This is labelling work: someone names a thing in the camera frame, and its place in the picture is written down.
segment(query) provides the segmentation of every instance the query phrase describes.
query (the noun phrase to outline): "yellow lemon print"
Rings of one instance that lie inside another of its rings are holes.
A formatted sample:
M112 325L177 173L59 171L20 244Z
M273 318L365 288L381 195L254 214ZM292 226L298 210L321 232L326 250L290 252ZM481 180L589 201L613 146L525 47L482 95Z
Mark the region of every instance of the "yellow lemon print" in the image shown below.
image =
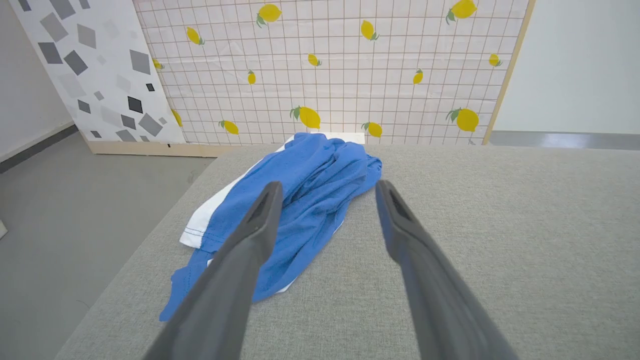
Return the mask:
M162 65L159 61L157 61L156 59L152 59L154 62L154 67L158 70L162 70L164 69L164 65Z
M365 130L369 130L369 134L371 136L375 136L379 138L382 136L382 127L375 122L366 122L360 126L360 129L364 128Z
M376 32L373 30L373 25L366 20L362 21L360 31L362 32L362 36L367 40L377 40L380 37L380 35L376 34Z
M222 120L218 125L227 130L230 134L238 135L238 127L233 122Z
M278 20L282 12L274 4L267 4L260 8L258 11L258 17L255 18L255 23L258 24L258 28L261 28L260 24L266 25L266 22L274 22Z
M320 128L320 115L316 113L315 110L306 108L304 106L298 106L295 109L291 109L289 112L289 117L295 117L296 119L300 119L302 124L306 127L311 127L312 129Z
M455 21L456 18L466 19L473 15L476 10L478 9L476 8L476 4L474 4L473 0L460 0L451 9L449 9L449 13L445 20L448 24L449 20Z
M173 116L175 117L175 121L178 122L178 126L182 127L182 118L180 117L180 114L178 114L178 112L175 111L174 109L171 109L171 112L173 113Z
M253 71L249 70L249 76L246 79L247 81L249 81L249 84L255 84L255 74L253 73Z
M500 61L500 58L496 54L491 54L491 56L489 56L489 63L494 67L502 65L502 61Z
M422 81L422 77L423 77L423 73L422 73L422 69L418 69L418 71L415 72L415 75L413 76L413 84L419 84Z
M320 60L318 60L318 58L316 58L315 55L309 54L309 64L311 64L313 66L318 66L318 65L322 64L322 62Z
M447 117L451 117L451 122L458 119L458 127L462 131L475 131L479 122L478 114L469 109L458 108L457 110L451 110Z
M187 27L187 37L196 45L204 44L204 39L201 38L200 35L198 35L198 32L193 28Z

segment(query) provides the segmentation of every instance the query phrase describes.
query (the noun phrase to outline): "gray tabletop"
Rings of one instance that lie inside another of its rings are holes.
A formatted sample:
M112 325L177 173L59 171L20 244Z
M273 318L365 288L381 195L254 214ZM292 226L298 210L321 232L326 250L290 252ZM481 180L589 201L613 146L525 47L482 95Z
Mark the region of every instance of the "gray tabletop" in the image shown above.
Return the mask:
M139 359L162 324L192 212L277 146L214 161L113 279L57 359ZM368 145L522 359L640 354L640 152ZM245 359L416 359L374 192L283 294L255 304Z

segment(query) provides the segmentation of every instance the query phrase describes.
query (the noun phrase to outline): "grid pattern wallpaper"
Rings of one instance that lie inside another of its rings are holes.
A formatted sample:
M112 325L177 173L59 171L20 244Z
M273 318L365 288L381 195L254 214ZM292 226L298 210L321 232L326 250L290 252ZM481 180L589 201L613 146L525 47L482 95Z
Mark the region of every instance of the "grid pattern wallpaper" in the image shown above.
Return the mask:
M479 145L528 0L163 0L136 11L188 142Z

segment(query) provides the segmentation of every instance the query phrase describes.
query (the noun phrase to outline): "wooden frame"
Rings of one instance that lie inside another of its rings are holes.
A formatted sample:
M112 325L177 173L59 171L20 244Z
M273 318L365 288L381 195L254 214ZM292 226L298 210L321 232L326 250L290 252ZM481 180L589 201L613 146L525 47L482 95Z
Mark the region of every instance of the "wooden frame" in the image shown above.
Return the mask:
M504 100L504 94L506 93L507 87L509 86L509 80L511 80L513 69L518 59L518 55L520 54L520 48L522 47L524 36L527 33L527 27L529 26L529 21L531 20L531 14L533 13L533 7L535 4L536 0L529 0L527 11L525 13L524 20L522 21L522 27L520 28L520 33L518 34L518 40L516 41L513 55L509 63L509 68L507 69L507 73L504 77L504 82L502 83L502 88L500 89L500 94L498 95L498 99L496 100L495 109L493 110L493 113L491 115L489 126L487 127L486 133L484 134L484 138L482 141L483 145L486 145L489 142L489 137L491 137L491 131L493 130L495 119L498 117L498 111L500 111L502 101ZM87 140L84 134L82 134L82 136L87 146L89 146L89 149L94 154L194 156L201 158L216 158L221 154L224 154L225 152L231 151L236 148L234 146L225 145L203 145L189 143L91 142Z
M500 111L502 100L504 100L504 94L506 94L507 92L507 87L509 86L509 80L511 80L511 74L513 73L513 68L516 65L516 60L518 59L518 55L520 54L520 48L522 47L522 42L524 41L524 35L527 33L527 28L529 27L529 21L531 20L531 14L533 13L533 6L535 4L536 4L536 0L529 0L529 4L527 5L527 12L524 14L524 20L522 21L522 27L520 28L520 33L518 34L518 40L516 40L516 47L513 49L513 55L511 56L511 61L509 63L509 68L507 69L507 74L504 76L504 82L502 83L502 88L500 89L498 100L495 103L495 108L493 109L493 113L491 114L491 120L489 121L489 126L486 128L486 133L484 134L484 138L482 140L483 145L486 145L489 142L489 137L491 137L491 131L493 131L493 125L495 124L495 119L497 119L498 117L498 111Z

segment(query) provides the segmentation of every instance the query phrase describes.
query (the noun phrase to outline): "crumpled blue cloth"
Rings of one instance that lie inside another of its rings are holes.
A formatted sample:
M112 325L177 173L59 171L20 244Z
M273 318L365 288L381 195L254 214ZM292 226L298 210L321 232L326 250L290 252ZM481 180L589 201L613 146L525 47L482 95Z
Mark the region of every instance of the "crumpled blue cloth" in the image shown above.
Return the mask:
M296 134L283 151L255 165L218 206L202 236L202 246L171 277L171 297L160 321L171 318L207 261L269 182L282 183L284 199L276 243L260 268L254 302L272 296L311 264L341 225L351 199L371 189L381 173L380 159L368 155L362 145L327 140L322 134Z

